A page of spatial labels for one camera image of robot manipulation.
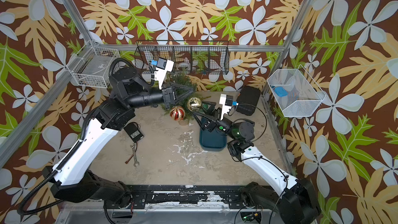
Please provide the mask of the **small green christmas tree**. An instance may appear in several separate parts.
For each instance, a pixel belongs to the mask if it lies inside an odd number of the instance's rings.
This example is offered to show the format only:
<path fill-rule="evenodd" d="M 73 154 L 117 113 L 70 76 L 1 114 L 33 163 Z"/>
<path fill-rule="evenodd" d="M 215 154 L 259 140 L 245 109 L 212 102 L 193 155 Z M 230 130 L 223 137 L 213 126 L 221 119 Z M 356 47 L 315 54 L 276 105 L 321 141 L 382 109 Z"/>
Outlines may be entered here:
<path fill-rule="evenodd" d="M 197 97 L 197 98 L 199 98 L 200 100 L 203 101 L 203 100 L 208 99 L 209 96 L 208 97 L 204 97 L 204 96 L 200 95 L 198 93 L 198 90 L 197 90 L 197 84 L 193 83 L 191 81 L 190 77 L 188 75 L 184 74 L 184 73 L 168 74 L 166 76 L 166 80 L 165 80 L 165 83 L 163 85 L 164 86 L 168 86 L 169 84 L 178 84 L 178 85 L 181 85 L 181 86 L 189 87 L 189 88 L 191 88 L 193 90 L 193 93 L 190 94 L 189 96 L 186 96 L 186 94 L 188 93 L 188 89 L 186 90 L 186 89 L 177 88 L 177 91 L 176 91 L 177 92 L 177 97 L 181 98 L 181 95 L 183 95 L 184 98 L 179 100 L 178 103 L 172 105 L 170 108 L 166 108 L 164 106 L 164 104 L 161 104 L 161 107 L 164 110 L 164 114 L 168 115 L 171 112 L 173 107 L 181 106 L 184 109 L 185 114 L 184 114 L 184 118 L 183 119 L 178 120 L 179 124 L 180 125 L 188 125 L 190 123 L 194 123 L 195 120 L 194 120 L 193 114 L 192 114 L 191 111 L 188 110 L 188 107 L 187 107 L 188 100 L 191 97 Z"/>

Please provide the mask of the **gold ball ornament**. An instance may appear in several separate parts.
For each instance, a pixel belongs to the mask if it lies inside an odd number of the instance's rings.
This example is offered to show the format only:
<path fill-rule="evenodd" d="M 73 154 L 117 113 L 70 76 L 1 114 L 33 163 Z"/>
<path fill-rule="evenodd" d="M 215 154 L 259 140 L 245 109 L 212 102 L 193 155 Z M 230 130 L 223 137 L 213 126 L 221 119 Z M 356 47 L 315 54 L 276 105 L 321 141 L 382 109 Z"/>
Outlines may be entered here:
<path fill-rule="evenodd" d="M 202 108 L 202 100 L 198 97 L 191 97 L 187 101 L 187 109 L 191 112 L 197 112 Z"/>

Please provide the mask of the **red gold striped ornament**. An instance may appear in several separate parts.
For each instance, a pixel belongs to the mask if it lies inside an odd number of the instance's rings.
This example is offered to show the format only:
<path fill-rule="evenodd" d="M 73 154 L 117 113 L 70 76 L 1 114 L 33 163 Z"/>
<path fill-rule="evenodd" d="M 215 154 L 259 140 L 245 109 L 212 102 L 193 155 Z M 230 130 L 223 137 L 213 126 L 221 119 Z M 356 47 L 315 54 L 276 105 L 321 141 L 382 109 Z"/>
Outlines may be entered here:
<path fill-rule="evenodd" d="M 175 121 L 181 121 L 185 118 L 186 112 L 182 106 L 174 106 L 171 108 L 170 117 Z"/>

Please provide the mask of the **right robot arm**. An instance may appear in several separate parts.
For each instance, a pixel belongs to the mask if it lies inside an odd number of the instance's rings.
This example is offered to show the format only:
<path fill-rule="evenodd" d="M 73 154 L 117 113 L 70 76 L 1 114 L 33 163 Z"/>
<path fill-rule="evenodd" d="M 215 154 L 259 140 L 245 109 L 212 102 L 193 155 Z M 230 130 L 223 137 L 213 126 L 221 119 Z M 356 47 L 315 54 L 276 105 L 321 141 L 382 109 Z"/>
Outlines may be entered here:
<path fill-rule="evenodd" d="M 268 184 L 263 187 L 251 182 L 240 191 L 243 208 L 269 209 L 277 213 L 285 224 L 311 224 L 321 214 L 314 186 L 284 171 L 254 145 L 255 122 L 246 118 L 231 121 L 225 115 L 241 106 L 232 96 L 221 94 L 220 107 L 214 102 L 192 97 L 188 110 L 203 131 L 219 131 L 232 138 L 227 144 L 235 162 L 242 162 L 260 175 Z"/>

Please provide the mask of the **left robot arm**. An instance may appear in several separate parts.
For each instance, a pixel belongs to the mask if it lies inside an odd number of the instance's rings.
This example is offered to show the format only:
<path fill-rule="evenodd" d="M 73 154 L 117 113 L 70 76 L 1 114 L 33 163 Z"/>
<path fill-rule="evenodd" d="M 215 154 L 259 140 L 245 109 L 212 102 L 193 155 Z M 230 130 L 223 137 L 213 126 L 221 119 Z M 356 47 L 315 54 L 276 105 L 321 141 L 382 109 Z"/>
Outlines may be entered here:
<path fill-rule="evenodd" d="M 57 164 L 44 169 L 45 179 L 23 198 L 17 213 L 33 215 L 63 201 L 80 203 L 87 199 L 128 205 L 130 191 L 126 184 L 100 178 L 88 168 L 104 146 L 135 117 L 137 108 L 159 104 L 171 108 L 194 92 L 192 87 L 174 83 L 161 86 L 173 66 L 173 61 L 162 58 L 151 62 L 151 82 L 147 83 L 129 60 L 116 58 L 109 66 L 110 97 L 87 115 L 80 138 Z M 48 182 L 52 182 L 51 192 L 57 200 L 25 210 L 25 205 Z"/>

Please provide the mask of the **white round item in basket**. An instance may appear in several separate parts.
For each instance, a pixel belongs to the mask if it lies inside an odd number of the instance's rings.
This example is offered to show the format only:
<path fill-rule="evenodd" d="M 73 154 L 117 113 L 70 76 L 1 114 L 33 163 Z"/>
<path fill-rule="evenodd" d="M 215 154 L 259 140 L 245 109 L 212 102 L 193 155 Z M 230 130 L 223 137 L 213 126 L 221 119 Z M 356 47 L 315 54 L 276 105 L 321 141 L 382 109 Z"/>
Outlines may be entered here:
<path fill-rule="evenodd" d="M 187 62 L 181 62 L 177 64 L 177 69 L 180 71 L 189 71 L 191 69 L 191 66 Z"/>

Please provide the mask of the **teal plastic tray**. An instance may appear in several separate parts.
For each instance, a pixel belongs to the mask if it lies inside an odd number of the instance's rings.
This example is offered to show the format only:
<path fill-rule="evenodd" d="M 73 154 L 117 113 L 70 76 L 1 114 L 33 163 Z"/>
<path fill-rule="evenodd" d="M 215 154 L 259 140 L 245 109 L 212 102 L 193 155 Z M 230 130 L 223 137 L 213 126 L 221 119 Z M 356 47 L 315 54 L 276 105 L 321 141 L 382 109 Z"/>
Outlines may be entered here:
<path fill-rule="evenodd" d="M 200 130 L 199 143 L 203 150 L 222 151 L 227 145 L 227 136 L 217 130 L 212 132 Z"/>

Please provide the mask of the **black hard case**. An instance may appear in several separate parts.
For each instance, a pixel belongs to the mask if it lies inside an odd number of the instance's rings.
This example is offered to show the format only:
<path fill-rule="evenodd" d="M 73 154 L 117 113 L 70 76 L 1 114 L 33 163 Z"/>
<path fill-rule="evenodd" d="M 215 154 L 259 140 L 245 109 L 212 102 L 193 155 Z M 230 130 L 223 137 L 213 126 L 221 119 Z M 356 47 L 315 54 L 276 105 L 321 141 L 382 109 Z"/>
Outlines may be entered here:
<path fill-rule="evenodd" d="M 244 86 L 237 98 L 237 112 L 246 116 L 252 116 L 260 98 L 261 91 L 258 88 Z"/>

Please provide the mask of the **small black box device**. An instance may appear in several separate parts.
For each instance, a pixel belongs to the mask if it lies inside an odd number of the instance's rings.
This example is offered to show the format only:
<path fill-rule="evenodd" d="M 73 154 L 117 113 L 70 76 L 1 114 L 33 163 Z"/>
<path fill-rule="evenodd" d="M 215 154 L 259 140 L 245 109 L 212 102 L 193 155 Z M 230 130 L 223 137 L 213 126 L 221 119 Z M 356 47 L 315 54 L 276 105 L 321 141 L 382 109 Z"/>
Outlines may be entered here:
<path fill-rule="evenodd" d="M 134 143 L 144 138 L 141 126 L 137 122 L 130 122 L 123 129 Z"/>

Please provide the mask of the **blue object in basket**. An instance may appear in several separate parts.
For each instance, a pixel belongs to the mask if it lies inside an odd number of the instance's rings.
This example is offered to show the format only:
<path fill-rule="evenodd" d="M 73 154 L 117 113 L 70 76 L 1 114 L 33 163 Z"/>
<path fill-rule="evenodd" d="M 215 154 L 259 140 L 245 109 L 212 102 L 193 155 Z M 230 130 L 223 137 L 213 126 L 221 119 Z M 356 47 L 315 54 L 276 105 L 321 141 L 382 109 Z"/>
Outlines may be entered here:
<path fill-rule="evenodd" d="M 284 97 L 288 95 L 288 92 L 283 87 L 274 87 L 274 92 L 278 97 Z"/>

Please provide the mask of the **silver wrench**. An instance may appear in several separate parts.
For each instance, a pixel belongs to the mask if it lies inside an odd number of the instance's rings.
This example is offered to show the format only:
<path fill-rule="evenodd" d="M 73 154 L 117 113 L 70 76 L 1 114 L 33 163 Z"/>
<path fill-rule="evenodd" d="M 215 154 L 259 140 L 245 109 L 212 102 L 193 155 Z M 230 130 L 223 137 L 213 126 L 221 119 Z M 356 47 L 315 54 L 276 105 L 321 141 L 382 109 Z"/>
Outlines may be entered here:
<path fill-rule="evenodd" d="M 125 162 L 125 164 L 128 164 L 128 163 L 133 159 L 133 160 L 134 160 L 133 166 L 136 168 L 136 167 L 138 167 L 139 164 L 140 164 L 140 163 L 138 162 L 137 155 L 136 155 L 137 145 L 136 145 L 136 144 L 132 144 L 130 147 L 131 147 L 131 149 L 132 149 L 132 154 L 131 154 L 131 156 L 129 157 L 129 159 Z"/>

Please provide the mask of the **white mesh basket right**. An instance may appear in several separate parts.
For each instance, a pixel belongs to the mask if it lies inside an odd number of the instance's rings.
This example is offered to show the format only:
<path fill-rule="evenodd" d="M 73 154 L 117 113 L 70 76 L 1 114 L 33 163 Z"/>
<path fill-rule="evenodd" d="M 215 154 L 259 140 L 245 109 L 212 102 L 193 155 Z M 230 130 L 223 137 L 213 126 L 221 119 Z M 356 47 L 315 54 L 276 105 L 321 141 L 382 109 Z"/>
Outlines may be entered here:
<path fill-rule="evenodd" d="M 268 79 L 268 86 L 284 117 L 311 117 L 326 98 L 326 93 L 303 66 L 277 69 Z M 283 87 L 288 95 L 278 97 L 274 87 Z"/>

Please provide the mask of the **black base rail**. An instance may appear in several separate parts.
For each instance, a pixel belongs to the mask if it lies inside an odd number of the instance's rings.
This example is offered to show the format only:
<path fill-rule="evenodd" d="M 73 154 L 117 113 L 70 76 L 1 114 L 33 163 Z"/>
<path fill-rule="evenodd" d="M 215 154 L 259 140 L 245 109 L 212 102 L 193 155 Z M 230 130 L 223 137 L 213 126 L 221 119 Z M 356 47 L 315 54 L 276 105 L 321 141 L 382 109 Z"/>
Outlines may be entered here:
<path fill-rule="evenodd" d="M 155 204 L 203 206 L 205 203 L 237 209 L 243 202 L 243 188 L 240 185 L 127 185 L 133 210 Z"/>

